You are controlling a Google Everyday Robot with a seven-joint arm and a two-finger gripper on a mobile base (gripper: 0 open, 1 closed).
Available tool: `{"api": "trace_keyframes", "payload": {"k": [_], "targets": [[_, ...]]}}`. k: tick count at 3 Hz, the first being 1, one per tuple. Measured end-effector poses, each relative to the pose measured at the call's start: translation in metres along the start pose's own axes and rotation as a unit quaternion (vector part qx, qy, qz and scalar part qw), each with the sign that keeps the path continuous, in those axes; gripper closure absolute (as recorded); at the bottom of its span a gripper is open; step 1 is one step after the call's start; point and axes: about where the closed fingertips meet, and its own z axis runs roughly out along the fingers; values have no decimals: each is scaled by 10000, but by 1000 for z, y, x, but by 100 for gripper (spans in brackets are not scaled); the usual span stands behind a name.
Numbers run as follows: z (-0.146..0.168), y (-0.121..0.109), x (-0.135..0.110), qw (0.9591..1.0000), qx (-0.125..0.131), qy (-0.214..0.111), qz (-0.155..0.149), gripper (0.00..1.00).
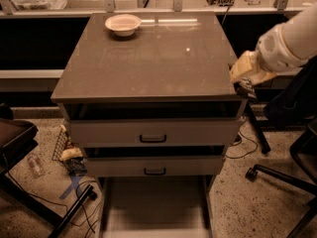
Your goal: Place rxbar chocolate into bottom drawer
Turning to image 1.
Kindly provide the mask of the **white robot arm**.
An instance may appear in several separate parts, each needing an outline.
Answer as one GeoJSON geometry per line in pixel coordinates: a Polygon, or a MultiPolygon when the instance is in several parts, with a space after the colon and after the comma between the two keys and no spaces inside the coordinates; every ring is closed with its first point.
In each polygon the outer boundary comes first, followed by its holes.
{"type": "Polygon", "coordinates": [[[248,77],[252,85],[257,85],[299,68],[316,56],[317,4],[313,4],[261,35],[256,48],[245,51],[232,66],[231,81],[248,77]]]}

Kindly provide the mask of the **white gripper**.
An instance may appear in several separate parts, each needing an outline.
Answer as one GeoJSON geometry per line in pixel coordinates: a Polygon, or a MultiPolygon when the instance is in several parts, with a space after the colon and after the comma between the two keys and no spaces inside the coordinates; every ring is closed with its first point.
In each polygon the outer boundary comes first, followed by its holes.
{"type": "Polygon", "coordinates": [[[292,70],[308,62],[291,51],[283,36],[283,27],[284,24],[277,24],[271,28],[259,38],[255,51],[245,51],[237,59],[230,69],[233,83],[248,77],[252,85],[258,85],[275,78],[275,72],[292,70]]]}

